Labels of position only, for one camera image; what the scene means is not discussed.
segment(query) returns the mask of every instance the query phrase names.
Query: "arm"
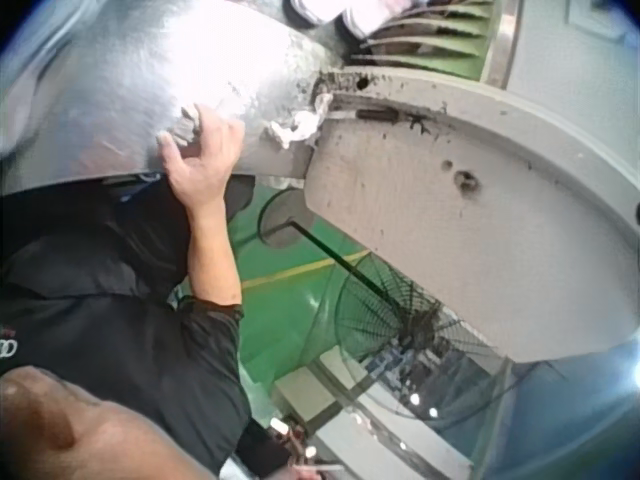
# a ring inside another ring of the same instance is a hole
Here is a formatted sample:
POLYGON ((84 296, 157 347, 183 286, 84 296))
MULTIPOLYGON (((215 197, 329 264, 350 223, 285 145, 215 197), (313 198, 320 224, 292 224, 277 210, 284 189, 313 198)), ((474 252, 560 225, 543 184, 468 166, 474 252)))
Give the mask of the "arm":
POLYGON ((198 110, 200 156, 183 159, 166 132, 158 136, 160 152, 171 188, 189 218, 188 264, 194 295, 218 305, 239 305, 242 292, 227 232, 224 191, 242 151, 244 125, 226 122, 206 107, 198 110))
POLYGON ((227 232, 224 202, 209 218, 194 218, 189 278, 194 295, 218 305, 241 305, 240 277, 227 232))

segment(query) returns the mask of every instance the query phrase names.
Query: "black shirt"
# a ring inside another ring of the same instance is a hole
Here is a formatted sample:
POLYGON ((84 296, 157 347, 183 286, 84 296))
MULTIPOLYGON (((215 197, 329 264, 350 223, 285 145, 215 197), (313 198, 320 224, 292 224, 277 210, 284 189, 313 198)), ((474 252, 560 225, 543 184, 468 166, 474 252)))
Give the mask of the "black shirt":
POLYGON ((126 204, 84 188, 71 203, 58 190, 3 204, 0 336, 17 350, 5 349, 0 375, 46 368, 145 415, 218 474, 250 419, 241 308, 166 303, 189 237, 166 185, 126 204))

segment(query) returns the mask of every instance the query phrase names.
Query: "metal frame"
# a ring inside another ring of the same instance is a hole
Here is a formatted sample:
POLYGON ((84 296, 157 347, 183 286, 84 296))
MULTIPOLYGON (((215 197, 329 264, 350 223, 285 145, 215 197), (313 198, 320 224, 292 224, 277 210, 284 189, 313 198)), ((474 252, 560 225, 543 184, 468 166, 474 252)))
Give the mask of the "metal frame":
POLYGON ((522 10, 522 0, 502 0, 502 11, 494 26, 495 35, 487 52, 481 83, 502 90, 507 88, 518 45, 522 10))

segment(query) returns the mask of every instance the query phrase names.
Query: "hand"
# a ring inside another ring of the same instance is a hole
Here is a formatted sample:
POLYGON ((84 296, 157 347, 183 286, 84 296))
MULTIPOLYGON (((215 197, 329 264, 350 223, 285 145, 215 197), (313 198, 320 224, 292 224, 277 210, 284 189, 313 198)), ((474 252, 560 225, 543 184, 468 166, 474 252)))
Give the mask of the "hand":
POLYGON ((206 217, 224 207, 224 191, 233 167, 242 153, 244 124, 223 120, 202 105, 200 113, 200 155, 182 158, 168 132, 158 135, 160 155, 175 196, 191 219, 206 217))

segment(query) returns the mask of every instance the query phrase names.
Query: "person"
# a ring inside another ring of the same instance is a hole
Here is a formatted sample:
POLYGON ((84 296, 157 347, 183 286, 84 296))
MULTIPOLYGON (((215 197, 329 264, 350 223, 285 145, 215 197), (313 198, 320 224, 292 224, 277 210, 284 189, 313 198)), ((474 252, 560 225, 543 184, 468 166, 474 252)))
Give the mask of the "person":
POLYGON ((243 443, 227 221, 254 179, 231 177, 243 124, 198 110, 200 151, 161 133, 167 180, 128 201, 96 182, 3 200, 2 478, 210 479, 243 443))

